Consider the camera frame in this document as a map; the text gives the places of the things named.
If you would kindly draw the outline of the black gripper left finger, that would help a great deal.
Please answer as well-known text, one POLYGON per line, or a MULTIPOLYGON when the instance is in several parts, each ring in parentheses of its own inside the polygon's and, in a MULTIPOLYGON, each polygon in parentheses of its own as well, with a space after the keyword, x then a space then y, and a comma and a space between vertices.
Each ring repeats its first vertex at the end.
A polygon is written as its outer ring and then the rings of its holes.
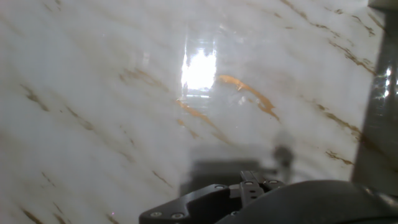
POLYGON ((242 171, 237 184, 212 184, 143 212, 139 224, 216 223, 265 193, 260 172, 242 171))

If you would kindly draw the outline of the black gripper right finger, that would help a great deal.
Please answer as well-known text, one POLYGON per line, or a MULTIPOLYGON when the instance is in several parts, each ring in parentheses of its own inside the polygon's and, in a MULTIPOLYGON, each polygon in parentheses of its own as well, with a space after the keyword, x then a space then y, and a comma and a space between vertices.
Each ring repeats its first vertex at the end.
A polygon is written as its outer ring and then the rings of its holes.
POLYGON ((279 180, 266 180, 266 188, 269 190, 278 189, 284 185, 285 184, 279 180))

